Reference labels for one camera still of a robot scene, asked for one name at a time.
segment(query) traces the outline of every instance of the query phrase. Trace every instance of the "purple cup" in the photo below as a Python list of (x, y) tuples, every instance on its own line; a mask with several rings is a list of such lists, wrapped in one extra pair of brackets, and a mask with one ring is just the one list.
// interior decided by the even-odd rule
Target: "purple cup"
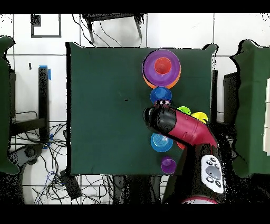
[(162, 159), (161, 169), (166, 174), (173, 174), (176, 169), (176, 162), (171, 157), (165, 156)]

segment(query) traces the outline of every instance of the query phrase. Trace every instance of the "chair leg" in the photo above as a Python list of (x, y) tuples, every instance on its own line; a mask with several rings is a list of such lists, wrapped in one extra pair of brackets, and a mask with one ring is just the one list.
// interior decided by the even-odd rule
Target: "chair leg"
[(92, 24), (91, 24), (91, 22), (88, 21), (88, 20), (86, 20), (86, 23), (87, 23), (87, 27), (88, 27), (88, 30), (89, 30), (91, 42), (94, 43), (95, 40), (94, 40), (94, 36), (93, 36), (93, 32), (92, 32)]
[(138, 33), (139, 33), (139, 37), (142, 38), (141, 28), (140, 28), (141, 21), (140, 21), (140, 19), (137, 19), (136, 16), (134, 16), (134, 20), (135, 20), (136, 27), (137, 27), (137, 30), (138, 30)]

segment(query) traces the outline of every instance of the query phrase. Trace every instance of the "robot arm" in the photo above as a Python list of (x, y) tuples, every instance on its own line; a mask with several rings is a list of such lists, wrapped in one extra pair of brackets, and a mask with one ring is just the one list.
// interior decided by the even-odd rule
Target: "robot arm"
[(218, 203), (224, 193), (217, 141), (207, 125), (170, 107), (154, 105), (143, 112), (148, 128), (188, 146), (181, 183), (175, 191), (180, 203)]

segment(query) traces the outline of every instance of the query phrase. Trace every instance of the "red cup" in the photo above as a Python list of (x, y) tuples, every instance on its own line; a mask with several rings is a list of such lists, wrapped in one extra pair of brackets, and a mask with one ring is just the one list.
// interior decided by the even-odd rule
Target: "red cup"
[(165, 57), (159, 58), (155, 62), (155, 70), (158, 74), (167, 74), (171, 70), (171, 61)]

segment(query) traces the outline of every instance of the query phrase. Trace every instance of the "green table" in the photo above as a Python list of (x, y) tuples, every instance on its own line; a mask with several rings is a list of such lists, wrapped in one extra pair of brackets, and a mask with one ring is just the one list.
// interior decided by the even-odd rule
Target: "green table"
[(246, 177), (253, 173), (270, 174), (270, 156), (263, 152), (265, 97), (270, 78), (270, 48), (261, 48), (250, 40), (239, 44), (239, 53), (232, 57), (240, 74), (239, 109), (235, 127), (236, 151), (241, 155), (234, 162), (235, 172)]
[[(142, 112), (152, 105), (142, 63), (155, 49), (71, 48), (71, 174), (163, 175), (164, 156), (179, 161), (176, 142), (158, 153)], [(171, 88), (175, 105), (210, 114), (211, 56), (202, 49), (168, 49), (180, 60), (181, 76)]]

